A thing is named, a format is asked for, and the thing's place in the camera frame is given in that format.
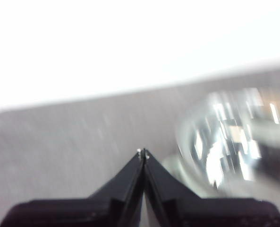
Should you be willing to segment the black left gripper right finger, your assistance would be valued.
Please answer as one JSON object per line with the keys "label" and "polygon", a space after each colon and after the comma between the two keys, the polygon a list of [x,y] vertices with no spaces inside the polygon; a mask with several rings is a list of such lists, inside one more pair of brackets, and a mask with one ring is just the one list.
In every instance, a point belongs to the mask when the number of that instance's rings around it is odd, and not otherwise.
{"label": "black left gripper right finger", "polygon": [[280,212],[251,198],[200,198],[143,150],[145,194],[162,227],[280,227]]}

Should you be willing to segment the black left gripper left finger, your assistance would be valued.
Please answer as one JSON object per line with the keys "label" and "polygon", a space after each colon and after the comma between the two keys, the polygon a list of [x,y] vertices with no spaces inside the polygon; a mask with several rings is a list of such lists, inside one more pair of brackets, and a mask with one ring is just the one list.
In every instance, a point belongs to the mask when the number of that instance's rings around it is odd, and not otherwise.
{"label": "black left gripper left finger", "polygon": [[13,206],[2,227],[137,227],[143,198],[139,149],[106,184],[86,198],[33,200]]}

